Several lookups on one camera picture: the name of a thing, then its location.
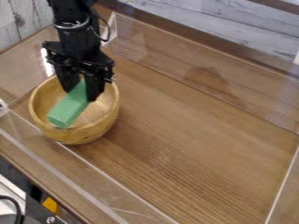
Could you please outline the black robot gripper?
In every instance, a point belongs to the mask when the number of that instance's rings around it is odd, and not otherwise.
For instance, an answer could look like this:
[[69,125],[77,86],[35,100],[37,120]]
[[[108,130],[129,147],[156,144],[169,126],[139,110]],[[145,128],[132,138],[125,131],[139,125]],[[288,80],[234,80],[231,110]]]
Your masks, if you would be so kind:
[[105,82],[112,81],[115,61],[101,52],[97,24],[79,29],[63,27],[57,30],[59,40],[44,41],[47,62],[52,64],[63,90],[68,93],[85,74],[87,98],[93,102],[105,90]]

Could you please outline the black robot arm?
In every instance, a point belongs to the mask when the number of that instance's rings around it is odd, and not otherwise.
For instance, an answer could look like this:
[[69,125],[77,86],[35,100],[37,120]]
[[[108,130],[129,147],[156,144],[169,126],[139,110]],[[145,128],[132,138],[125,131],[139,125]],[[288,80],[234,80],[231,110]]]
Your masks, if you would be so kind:
[[52,25],[57,41],[44,41],[47,62],[52,64],[63,90],[68,93],[85,81],[85,96],[93,102],[112,82],[115,61],[101,52],[99,21],[105,19],[95,12],[96,0],[47,0],[51,6]]

